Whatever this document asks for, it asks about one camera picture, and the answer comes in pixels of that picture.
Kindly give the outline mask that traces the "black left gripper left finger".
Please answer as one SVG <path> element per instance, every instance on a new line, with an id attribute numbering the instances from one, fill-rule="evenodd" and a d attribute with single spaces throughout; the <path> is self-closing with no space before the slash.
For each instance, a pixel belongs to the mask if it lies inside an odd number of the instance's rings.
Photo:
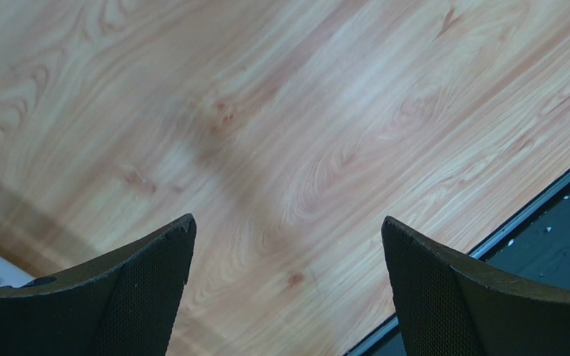
<path id="1" fill-rule="evenodd" d="M 164 355 L 196 235 L 186 214 L 72 268 L 0 287 L 0 355 Z"/>

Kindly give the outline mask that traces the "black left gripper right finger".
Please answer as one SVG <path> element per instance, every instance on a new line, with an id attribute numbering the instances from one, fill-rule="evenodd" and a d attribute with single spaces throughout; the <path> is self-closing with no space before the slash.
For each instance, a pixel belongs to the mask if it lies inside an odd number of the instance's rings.
<path id="1" fill-rule="evenodd" d="M 570 355 L 570 291 L 508 273 L 393 217 L 381 227 L 408 355 Z"/>

